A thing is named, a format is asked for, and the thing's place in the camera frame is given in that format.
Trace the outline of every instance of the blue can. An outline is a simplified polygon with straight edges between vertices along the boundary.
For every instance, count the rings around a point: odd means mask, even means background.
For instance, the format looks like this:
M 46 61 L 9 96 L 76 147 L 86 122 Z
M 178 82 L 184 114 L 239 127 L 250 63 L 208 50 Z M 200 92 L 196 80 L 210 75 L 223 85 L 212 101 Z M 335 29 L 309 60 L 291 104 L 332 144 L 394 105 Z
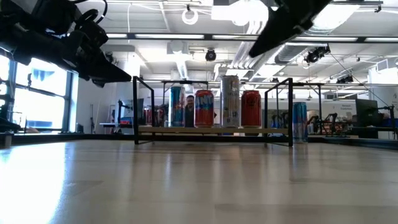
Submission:
M 308 142 L 307 104 L 304 102 L 293 104 L 293 141 Z
M 169 127 L 185 126 L 185 88 L 170 88 Z

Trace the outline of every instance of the wooden floor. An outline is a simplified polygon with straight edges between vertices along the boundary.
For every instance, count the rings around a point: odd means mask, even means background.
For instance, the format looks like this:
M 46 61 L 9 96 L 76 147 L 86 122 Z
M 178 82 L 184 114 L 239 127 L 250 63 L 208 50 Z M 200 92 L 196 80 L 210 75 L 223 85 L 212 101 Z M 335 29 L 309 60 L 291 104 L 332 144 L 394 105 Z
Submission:
M 398 152 L 77 141 L 0 151 L 0 223 L 398 223 Z

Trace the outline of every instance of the wooden shelf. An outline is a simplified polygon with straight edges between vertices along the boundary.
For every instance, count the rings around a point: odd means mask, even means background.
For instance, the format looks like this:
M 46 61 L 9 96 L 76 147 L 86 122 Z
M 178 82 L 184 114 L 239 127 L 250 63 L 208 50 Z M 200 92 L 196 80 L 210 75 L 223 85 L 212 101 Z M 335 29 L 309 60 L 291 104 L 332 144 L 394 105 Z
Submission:
M 153 128 L 138 127 L 140 133 L 197 133 L 197 134 L 221 134 L 221 133 L 246 133 L 246 134 L 287 134 L 288 129 L 272 128 Z

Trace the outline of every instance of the person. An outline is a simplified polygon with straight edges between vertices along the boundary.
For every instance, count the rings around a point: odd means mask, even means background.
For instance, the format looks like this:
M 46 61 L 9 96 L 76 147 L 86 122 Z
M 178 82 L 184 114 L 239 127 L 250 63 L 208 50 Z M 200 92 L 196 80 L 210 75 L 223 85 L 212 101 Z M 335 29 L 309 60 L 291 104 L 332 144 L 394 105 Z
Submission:
M 193 119 L 195 114 L 195 97 L 187 97 L 187 105 L 185 107 L 185 127 L 194 128 Z

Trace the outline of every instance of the silver can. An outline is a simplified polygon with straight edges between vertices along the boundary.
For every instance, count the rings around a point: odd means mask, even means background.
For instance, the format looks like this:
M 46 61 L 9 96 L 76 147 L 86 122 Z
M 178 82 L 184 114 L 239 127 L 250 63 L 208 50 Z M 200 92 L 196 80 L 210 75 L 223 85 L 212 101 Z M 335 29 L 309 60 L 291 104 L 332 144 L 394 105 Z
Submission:
M 239 78 L 237 76 L 223 76 L 221 78 L 221 108 L 223 128 L 239 127 Z

